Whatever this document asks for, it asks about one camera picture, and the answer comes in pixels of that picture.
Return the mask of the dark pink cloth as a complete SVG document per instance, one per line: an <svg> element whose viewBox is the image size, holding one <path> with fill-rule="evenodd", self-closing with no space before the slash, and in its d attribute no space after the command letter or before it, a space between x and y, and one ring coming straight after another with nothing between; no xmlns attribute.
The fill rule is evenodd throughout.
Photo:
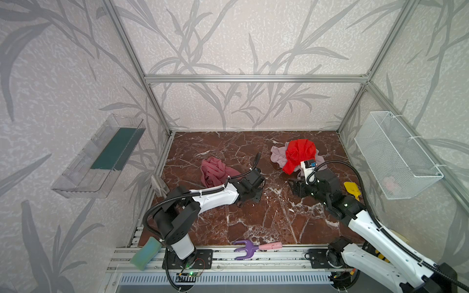
<svg viewBox="0 0 469 293"><path fill-rule="evenodd" d="M224 184L228 177L235 177L241 174L215 157L204 159L200 170L202 173L201 181L206 188L219 186Z"/></svg>

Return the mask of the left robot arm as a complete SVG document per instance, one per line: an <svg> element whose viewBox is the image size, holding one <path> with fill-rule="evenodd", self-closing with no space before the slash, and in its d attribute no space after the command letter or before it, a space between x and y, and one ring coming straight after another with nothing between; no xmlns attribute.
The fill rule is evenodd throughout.
<svg viewBox="0 0 469 293"><path fill-rule="evenodd" d="M189 231L201 214L220 206L250 200L258 202L264 183L261 169L255 167L213 188L189 190L178 186L162 202L146 211L143 226L171 249L179 260L185 261L195 255L196 248Z"/></svg>

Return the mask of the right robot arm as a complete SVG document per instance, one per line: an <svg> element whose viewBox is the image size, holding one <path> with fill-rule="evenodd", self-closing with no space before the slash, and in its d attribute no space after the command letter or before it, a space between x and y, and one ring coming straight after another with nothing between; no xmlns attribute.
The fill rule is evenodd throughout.
<svg viewBox="0 0 469 293"><path fill-rule="evenodd" d="M329 244L334 263L355 268L394 293L456 293L469 287L458 280L447 263L437 264L423 256L371 215L365 205L343 193L338 177L330 170L318 172L311 183L289 180L294 195L313 197L368 245L381 253L361 249L345 237Z"/></svg>

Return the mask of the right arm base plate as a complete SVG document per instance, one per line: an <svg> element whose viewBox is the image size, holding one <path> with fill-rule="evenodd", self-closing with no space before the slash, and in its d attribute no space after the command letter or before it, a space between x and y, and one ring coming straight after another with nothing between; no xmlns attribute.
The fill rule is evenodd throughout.
<svg viewBox="0 0 469 293"><path fill-rule="evenodd" d="M328 249L309 249L305 258L310 262L313 269L330 269L332 266L327 259Z"/></svg>

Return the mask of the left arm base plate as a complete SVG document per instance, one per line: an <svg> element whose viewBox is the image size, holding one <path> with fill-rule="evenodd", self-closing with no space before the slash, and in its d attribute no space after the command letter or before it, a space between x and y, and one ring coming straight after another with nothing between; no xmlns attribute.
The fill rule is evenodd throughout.
<svg viewBox="0 0 469 293"><path fill-rule="evenodd" d="M165 253L162 268L168 270L210 269L214 251L211 249L196 249L186 259L181 260L174 251Z"/></svg>

